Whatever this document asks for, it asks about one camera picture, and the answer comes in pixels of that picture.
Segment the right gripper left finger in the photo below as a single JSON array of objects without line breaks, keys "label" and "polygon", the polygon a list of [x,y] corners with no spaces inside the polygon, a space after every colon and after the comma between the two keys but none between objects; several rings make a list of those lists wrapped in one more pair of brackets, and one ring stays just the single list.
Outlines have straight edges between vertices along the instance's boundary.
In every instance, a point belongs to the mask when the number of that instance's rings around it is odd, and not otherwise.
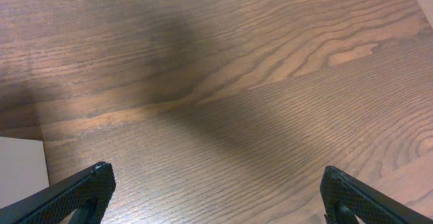
[{"label": "right gripper left finger", "polygon": [[1,209],[1,222],[100,223],[116,189],[112,165],[98,162]]}]

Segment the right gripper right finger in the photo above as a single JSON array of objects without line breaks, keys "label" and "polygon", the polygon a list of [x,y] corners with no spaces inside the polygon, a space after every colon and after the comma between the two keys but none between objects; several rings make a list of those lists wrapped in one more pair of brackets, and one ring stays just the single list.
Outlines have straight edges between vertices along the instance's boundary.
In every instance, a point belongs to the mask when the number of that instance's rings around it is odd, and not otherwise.
[{"label": "right gripper right finger", "polygon": [[320,183],[327,224],[432,224],[432,220],[334,167]]}]

